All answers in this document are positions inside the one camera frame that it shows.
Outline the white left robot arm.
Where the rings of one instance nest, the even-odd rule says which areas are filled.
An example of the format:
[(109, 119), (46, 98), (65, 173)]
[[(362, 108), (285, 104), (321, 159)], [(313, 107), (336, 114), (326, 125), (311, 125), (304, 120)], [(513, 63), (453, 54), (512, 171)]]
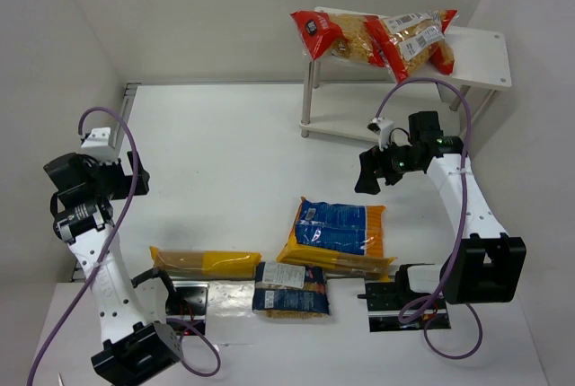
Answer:
[(148, 172), (130, 165), (127, 176), (120, 160), (69, 153), (44, 167), (57, 189), (54, 232), (75, 255), (97, 307), (102, 351), (92, 356), (93, 369), (112, 385), (141, 385), (182, 358), (173, 329), (138, 298), (121, 255), (111, 201), (129, 204), (149, 191)]

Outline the blue orange spaghetti bag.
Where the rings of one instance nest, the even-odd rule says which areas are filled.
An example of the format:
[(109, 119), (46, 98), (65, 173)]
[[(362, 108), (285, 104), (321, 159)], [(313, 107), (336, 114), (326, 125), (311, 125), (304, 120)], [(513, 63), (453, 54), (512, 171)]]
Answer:
[(394, 258), (384, 254), (384, 212), (384, 206), (311, 202), (302, 197), (276, 261), (388, 282)]

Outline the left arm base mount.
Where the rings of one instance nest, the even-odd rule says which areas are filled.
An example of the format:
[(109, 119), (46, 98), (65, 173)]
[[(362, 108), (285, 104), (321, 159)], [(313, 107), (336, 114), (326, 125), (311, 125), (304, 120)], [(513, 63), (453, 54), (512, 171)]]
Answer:
[(175, 281), (173, 287), (175, 296), (169, 294), (164, 306), (166, 317), (195, 321), (194, 327), (204, 334), (208, 307), (208, 282)]

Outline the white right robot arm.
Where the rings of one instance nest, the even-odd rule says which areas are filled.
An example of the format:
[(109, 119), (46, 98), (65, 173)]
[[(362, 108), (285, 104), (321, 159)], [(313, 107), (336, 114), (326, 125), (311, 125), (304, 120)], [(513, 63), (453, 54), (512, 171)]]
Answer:
[(368, 129), (378, 144), (359, 156), (355, 190), (376, 195), (409, 172), (429, 177), (456, 235), (454, 255), (439, 272), (442, 294), (451, 304), (508, 303), (516, 292), (526, 258), (522, 238), (508, 234), (489, 208), (473, 175), (471, 161), (458, 136), (441, 130), (435, 111), (408, 117), (408, 142), (392, 139), (392, 120), (373, 118)]

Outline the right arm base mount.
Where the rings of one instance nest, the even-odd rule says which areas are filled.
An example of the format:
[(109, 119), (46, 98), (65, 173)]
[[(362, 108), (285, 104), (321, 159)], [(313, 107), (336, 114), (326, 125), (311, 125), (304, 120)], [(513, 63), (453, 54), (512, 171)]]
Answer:
[(367, 304), (371, 333), (423, 330), (429, 320), (432, 320), (429, 329), (450, 329), (447, 305), (441, 297), (415, 321), (403, 324), (398, 320), (400, 310), (420, 296), (423, 294), (416, 294), (409, 287), (402, 289), (395, 282), (366, 281), (365, 290), (357, 298)]

